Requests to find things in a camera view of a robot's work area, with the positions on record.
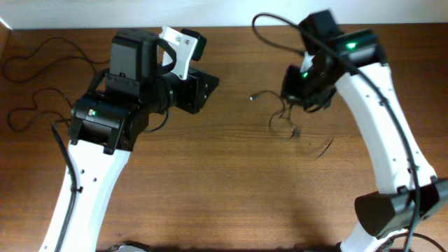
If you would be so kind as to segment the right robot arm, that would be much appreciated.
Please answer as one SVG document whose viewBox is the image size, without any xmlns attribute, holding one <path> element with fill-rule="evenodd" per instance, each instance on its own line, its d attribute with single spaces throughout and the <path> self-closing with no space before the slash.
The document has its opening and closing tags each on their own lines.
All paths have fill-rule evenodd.
<svg viewBox="0 0 448 252">
<path fill-rule="evenodd" d="M 283 98 L 312 113 L 339 94 L 374 168 L 377 190 L 356 198 L 358 222 L 337 250 L 383 251 L 398 237 L 412 237 L 418 223 L 447 205 L 447 180 L 437 177 L 412 135 L 377 35 L 369 29 L 344 33 L 329 10 L 308 15 L 297 29 L 304 62 L 288 67 Z"/>
</svg>

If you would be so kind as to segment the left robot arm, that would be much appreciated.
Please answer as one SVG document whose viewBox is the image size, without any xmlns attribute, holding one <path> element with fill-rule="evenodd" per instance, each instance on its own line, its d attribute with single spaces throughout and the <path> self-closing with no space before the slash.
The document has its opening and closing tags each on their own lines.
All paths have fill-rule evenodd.
<svg viewBox="0 0 448 252">
<path fill-rule="evenodd" d="M 42 251 L 94 251 L 118 177 L 152 113 L 198 113 L 219 79 L 190 66 L 207 44 L 200 33 L 163 27 L 160 34 L 121 29 L 108 68 L 71 110 L 66 171 Z"/>
</svg>

